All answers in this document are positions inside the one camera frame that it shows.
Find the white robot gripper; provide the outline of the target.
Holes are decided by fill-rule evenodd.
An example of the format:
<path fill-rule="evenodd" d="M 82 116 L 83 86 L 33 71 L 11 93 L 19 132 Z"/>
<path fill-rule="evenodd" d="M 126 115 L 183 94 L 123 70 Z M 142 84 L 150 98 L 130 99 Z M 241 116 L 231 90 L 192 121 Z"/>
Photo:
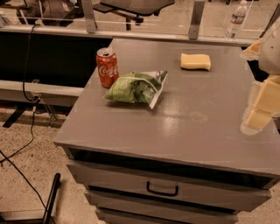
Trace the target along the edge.
<path fill-rule="evenodd" d="M 271 74 L 263 82 L 254 81 L 248 95 L 240 130 L 245 135 L 261 132 L 274 117 L 280 114 L 280 17 L 265 32 L 262 39 L 243 50 L 244 60 L 259 60 L 259 67 Z"/>

